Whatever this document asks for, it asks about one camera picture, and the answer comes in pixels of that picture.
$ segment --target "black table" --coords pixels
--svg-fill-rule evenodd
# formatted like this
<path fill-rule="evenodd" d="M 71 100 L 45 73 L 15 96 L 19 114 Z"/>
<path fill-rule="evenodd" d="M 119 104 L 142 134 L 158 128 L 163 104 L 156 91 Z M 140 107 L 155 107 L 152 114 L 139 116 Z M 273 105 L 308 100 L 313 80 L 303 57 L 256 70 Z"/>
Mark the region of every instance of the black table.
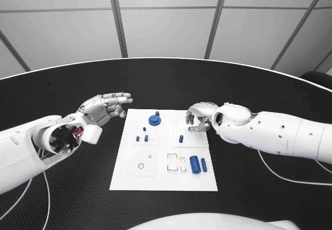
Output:
<path fill-rule="evenodd" d="M 116 59 L 35 71 L 0 80 L 0 130 L 48 115 L 65 117 L 101 93 L 130 92 L 126 108 L 185 110 L 202 101 L 230 102 L 253 112 L 287 113 L 332 123 L 332 93 L 276 72 L 207 60 Z M 165 216 L 212 212 L 263 221 L 287 219 L 302 230 L 332 228 L 332 188 L 290 183 L 267 170 L 259 153 L 227 143 L 208 131 L 218 192 L 108 191 L 124 119 L 103 126 L 97 145 L 82 143 L 48 171 L 48 230 L 117 229 Z M 289 179 L 332 183 L 332 175 L 309 159 L 263 153 L 272 169 Z M 0 215 L 26 183 L 0 195 Z M 44 175 L 0 229 L 42 229 L 48 213 Z"/>

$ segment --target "cable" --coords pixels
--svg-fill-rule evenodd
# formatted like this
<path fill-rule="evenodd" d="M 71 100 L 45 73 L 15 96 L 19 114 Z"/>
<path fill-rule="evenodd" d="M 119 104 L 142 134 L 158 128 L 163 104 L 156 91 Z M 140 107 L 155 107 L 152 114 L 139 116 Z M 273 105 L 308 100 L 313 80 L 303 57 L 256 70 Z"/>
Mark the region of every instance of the cable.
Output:
<path fill-rule="evenodd" d="M 332 173 L 325 167 L 324 167 L 324 165 L 319 163 L 319 161 L 318 160 L 315 160 L 316 161 L 316 163 L 321 165 L 321 167 L 329 172 L 329 173 Z"/>
<path fill-rule="evenodd" d="M 48 224 L 48 220 L 49 220 L 49 216 L 51 216 L 51 187 L 49 187 L 49 182 L 48 182 L 48 178 L 46 178 L 46 173 L 44 171 L 44 177 L 45 177 L 45 182 L 46 182 L 46 186 L 48 186 L 48 196 L 49 196 L 49 209 L 48 209 L 48 217 L 46 217 L 46 221 L 45 221 L 45 225 L 44 225 L 44 230 Z"/>
<path fill-rule="evenodd" d="M 6 213 L 5 213 L 3 216 L 0 217 L 0 220 L 6 217 L 6 215 L 10 213 L 12 209 L 16 207 L 19 201 L 22 200 L 22 198 L 23 198 L 23 196 L 25 196 L 25 194 L 26 194 L 26 191 L 28 191 L 28 189 L 29 189 L 29 186 L 31 186 L 32 181 L 33 181 L 33 178 L 29 180 L 29 183 L 28 183 L 28 185 L 26 185 L 26 189 L 25 189 L 25 191 L 23 191 L 23 193 L 22 193 L 22 195 L 20 195 L 20 197 L 19 197 L 19 200 L 16 201 L 16 203 L 13 204 L 13 206 L 10 207 L 10 209 L 6 211 Z"/>
<path fill-rule="evenodd" d="M 269 167 L 269 165 L 267 165 L 267 163 L 266 163 L 266 161 L 264 161 L 264 159 L 263 159 L 263 156 L 261 156 L 261 152 L 260 152 L 260 151 L 259 151 L 259 154 L 260 154 L 260 157 L 261 157 L 261 160 L 263 160 L 263 163 L 264 163 L 266 167 L 269 168 L 269 170 L 272 171 L 272 173 L 273 173 L 279 178 L 282 178 L 283 180 L 290 181 L 290 182 L 295 182 L 295 183 L 299 183 L 299 184 L 313 184 L 313 185 L 326 185 L 326 186 L 332 186 L 332 184 L 328 184 L 328 183 L 316 183 L 316 182 L 306 182 L 306 181 L 293 181 L 293 180 L 290 180 L 290 179 L 287 179 L 287 178 L 279 176 L 279 175 L 273 172 L 273 170 L 270 169 L 270 167 Z"/>

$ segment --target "black chair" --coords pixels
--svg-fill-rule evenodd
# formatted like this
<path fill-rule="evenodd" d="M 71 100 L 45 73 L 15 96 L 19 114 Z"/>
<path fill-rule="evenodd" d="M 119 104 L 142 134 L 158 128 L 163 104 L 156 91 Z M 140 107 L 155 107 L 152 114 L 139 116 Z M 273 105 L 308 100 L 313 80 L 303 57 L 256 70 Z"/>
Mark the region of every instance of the black chair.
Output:
<path fill-rule="evenodd" d="M 302 76 L 299 78 L 319 84 L 321 86 L 326 87 L 328 89 L 332 89 L 332 76 L 325 74 L 325 73 L 319 73 L 316 71 L 309 71 L 305 74 L 302 74 Z"/>

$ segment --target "robotic hand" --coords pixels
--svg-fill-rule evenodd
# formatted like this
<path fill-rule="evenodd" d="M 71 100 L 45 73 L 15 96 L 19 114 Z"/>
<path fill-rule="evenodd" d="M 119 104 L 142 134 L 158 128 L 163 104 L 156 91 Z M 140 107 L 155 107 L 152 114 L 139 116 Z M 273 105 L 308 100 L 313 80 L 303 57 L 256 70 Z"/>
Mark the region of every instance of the robotic hand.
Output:
<path fill-rule="evenodd" d="M 81 141 L 97 144 L 101 127 L 111 117 L 126 117 L 129 93 L 97 95 L 65 118 L 52 115 L 0 132 L 0 194 L 18 187 L 62 161 Z M 39 156 L 36 148 L 48 154 Z"/>
<path fill-rule="evenodd" d="M 221 138 L 233 144 L 243 143 L 263 152 L 305 157 L 332 164 L 332 125 L 309 121 L 287 114 L 253 113 L 246 107 L 210 102 L 189 107 L 185 121 L 191 131 L 205 132 L 212 126 Z"/>

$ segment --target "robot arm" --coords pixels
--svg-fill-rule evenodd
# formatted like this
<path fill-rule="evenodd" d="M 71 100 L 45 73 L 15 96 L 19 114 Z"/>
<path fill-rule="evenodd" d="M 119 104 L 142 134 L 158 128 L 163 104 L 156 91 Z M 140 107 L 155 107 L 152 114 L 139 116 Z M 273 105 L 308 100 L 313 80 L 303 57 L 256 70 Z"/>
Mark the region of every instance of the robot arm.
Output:
<path fill-rule="evenodd" d="M 101 127 L 111 117 L 126 117 L 129 93 L 97 95 L 65 118 L 44 117 L 0 132 L 0 194 L 18 187 L 77 150 L 82 141 L 97 144 Z M 36 149 L 48 154 L 39 156 Z"/>
<path fill-rule="evenodd" d="M 228 103 L 221 107 L 212 103 L 195 104 L 186 113 L 186 123 L 195 116 L 201 124 L 189 127 L 191 131 L 204 132 L 212 126 L 228 143 L 332 164 L 331 124 L 280 113 L 254 114 L 246 107 Z"/>

